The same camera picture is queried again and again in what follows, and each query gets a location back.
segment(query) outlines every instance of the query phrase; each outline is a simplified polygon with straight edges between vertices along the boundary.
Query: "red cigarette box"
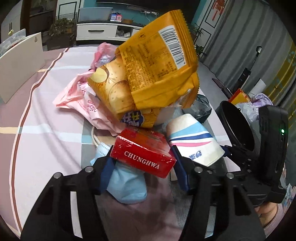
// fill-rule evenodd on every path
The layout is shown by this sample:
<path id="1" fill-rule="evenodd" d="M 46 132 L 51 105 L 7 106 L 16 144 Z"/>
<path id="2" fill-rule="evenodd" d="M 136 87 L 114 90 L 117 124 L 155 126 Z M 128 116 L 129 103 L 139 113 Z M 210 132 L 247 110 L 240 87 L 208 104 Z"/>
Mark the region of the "red cigarette box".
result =
<path id="1" fill-rule="evenodd" d="M 174 164 L 165 136 L 156 131 L 125 128 L 116 137 L 110 156 L 155 176 L 166 178 Z"/>

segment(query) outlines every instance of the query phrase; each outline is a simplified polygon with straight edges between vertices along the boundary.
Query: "pink stripe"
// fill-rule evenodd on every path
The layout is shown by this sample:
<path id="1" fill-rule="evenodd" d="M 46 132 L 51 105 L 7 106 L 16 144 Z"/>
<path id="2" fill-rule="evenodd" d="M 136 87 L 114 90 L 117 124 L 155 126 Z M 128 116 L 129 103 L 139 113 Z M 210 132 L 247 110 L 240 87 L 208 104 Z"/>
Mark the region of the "pink stripe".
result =
<path id="1" fill-rule="evenodd" d="M 170 143 L 171 146 L 186 146 L 186 147 L 195 147 L 195 146 L 204 146 L 206 144 L 209 144 L 209 142 L 200 142 L 200 143 L 186 143 L 186 142 L 178 142 L 178 143 Z"/>

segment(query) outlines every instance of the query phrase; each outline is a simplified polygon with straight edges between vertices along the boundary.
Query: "black drawer handle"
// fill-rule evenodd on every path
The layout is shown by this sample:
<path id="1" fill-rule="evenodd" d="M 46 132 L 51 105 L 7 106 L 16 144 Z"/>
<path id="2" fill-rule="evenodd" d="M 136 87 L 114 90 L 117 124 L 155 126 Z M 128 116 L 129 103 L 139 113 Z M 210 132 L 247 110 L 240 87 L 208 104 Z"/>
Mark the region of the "black drawer handle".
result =
<path id="1" fill-rule="evenodd" d="M 102 33 L 102 32 L 104 32 L 104 30 L 89 30 L 89 32 L 100 32 L 100 33 Z"/>

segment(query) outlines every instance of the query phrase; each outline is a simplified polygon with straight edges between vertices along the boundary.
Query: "pink package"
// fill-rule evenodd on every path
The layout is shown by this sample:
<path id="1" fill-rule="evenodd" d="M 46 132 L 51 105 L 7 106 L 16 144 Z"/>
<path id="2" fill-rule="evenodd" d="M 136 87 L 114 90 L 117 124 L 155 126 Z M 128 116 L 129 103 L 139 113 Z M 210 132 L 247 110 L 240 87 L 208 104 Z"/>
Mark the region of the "pink package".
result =
<path id="1" fill-rule="evenodd" d="M 100 44 L 91 69 L 77 75 L 53 101 L 53 104 L 59 108 L 77 110 L 97 129 L 108 130 L 113 136 L 123 131 L 126 125 L 119 122 L 96 97 L 95 92 L 87 83 L 87 78 L 97 67 L 110 62 L 115 56 L 115 50 L 116 47 L 111 44 Z"/>

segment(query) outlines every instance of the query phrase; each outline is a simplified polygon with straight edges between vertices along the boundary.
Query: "red hanging decoration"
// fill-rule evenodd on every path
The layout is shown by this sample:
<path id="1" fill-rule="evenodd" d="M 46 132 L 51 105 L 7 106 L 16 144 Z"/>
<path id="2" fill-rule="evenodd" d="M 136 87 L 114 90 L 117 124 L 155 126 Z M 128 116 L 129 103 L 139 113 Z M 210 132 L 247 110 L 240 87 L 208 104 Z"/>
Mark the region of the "red hanging decoration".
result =
<path id="1" fill-rule="evenodd" d="M 218 13 L 218 11 L 220 12 L 220 15 L 223 13 L 223 10 L 224 10 L 224 7 L 225 7 L 225 0 L 216 0 L 215 3 L 213 4 L 213 9 L 217 9 L 214 16 L 213 16 L 213 19 L 212 21 L 215 20 L 215 17 Z"/>

